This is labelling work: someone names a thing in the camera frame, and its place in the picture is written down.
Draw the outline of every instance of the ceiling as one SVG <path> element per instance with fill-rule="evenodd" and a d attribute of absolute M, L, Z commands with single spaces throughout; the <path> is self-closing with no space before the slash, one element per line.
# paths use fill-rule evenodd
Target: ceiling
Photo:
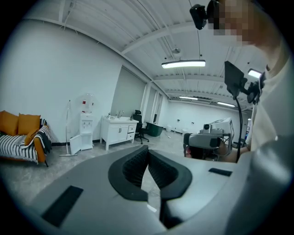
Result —
<path fill-rule="evenodd" d="M 197 102 L 236 104 L 224 84 L 224 62 L 241 69 L 263 71 L 266 60 L 253 46 L 234 46 L 212 30 L 197 30 L 189 9 L 209 0 L 42 0 L 24 17 L 56 23 L 82 32 L 110 47 L 142 70 L 172 100 L 180 95 Z M 181 57 L 172 53 L 181 50 Z M 174 60 L 202 59 L 205 67 L 163 69 Z M 242 110 L 250 111 L 240 94 Z"/>

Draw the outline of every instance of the striped blanket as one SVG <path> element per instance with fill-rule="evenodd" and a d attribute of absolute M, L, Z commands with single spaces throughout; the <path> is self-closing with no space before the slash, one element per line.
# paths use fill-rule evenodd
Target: striped blanket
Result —
<path fill-rule="evenodd" d="M 47 128 L 45 119 L 40 119 L 40 130 L 37 132 L 35 138 L 40 138 L 44 153 L 51 150 L 51 138 Z M 22 159 L 38 163 L 38 153 L 33 144 L 34 140 L 27 146 L 24 146 L 25 135 L 10 136 L 0 134 L 0 156 L 11 157 L 15 159 Z"/>

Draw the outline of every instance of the floor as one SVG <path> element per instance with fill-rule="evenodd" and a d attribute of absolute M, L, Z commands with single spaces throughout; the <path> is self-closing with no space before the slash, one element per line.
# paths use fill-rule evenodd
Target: floor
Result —
<path fill-rule="evenodd" d="M 145 137 L 150 142 L 143 140 L 143 144 L 148 145 L 149 149 L 163 150 L 183 156 L 183 137 L 181 134 L 168 133 L 164 130 L 159 137 L 149 135 Z M 93 149 L 79 152 L 77 156 L 73 157 L 60 157 L 60 154 L 66 154 L 66 147 L 56 146 L 52 147 L 52 151 L 47 156 L 48 168 L 43 163 L 36 165 L 33 162 L 16 162 L 3 159 L 0 161 L 0 173 L 9 192 L 20 202 L 28 205 L 42 189 L 82 161 L 137 145 L 141 145 L 139 139 L 135 139 L 133 144 L 128 141 L 110 145 L 107 152 L 105 151 L 105 142 L 102 144 L 96 143 Z M 155 213 L 158 216 L 160 191 L 148 169 L 143 177 L 142 189 L 148 192 L 148 203 L 157 210 Z"/>

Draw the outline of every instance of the office chair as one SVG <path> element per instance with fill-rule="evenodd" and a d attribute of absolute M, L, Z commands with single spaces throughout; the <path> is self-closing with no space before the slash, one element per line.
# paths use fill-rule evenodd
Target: office chair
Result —
<path fill-rule="evenodd" d="M 141 111 L 135 110 L 135 114 L 133 114 L 133 119 L 139 122 L 137 123 L 135 138 L 140 138 L 141 145 L 143 144 L 142 139 L 145 139 L 149 142 L 149 139 L 144 137 L 144 134 L 147 134 L 147 130 L 145 128 L 142 128 L 143 124 L 142 124 Z"/>

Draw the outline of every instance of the ceiling light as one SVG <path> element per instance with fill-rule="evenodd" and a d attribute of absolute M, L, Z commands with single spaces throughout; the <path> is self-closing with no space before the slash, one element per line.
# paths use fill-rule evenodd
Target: ceiling light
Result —
<path fill-rule="evenodd" d="M 256 70 L 254 70 L 254 69 L 250 69 L 250 70 L 248 71 L 248 75 L 253 76 L 253 77 L 255 77 L 255 78 L 260 78 L 261 73 L 258 72 L 258 71 L 256 71 Z"/>
<path fill-rule="evenodd" d="M 173 61 L 161 64 L 162 68 L 204 67 L 205 60 Z"/>
<path fill-rule="evenodd" d="M 227 103 L 223 103 L 223 102 L 217 102 L 219 105 L 225 105 L 225 106 L 229 106 L 229 107 L 236 107 L 234 105 L 230 105 L 230 104 L 227 104 Z"/>
<path fill-rule="evenodd" d="M 189 99 L 189 100 L 195 100 L 195 101 L 197 101 L 197 100 L 198 100 L 198 98 L 194 98 L 194 97 L 186 97 L 186 96 L 180 96 L 179 98 L 180 98 L 180 99 Z"/>

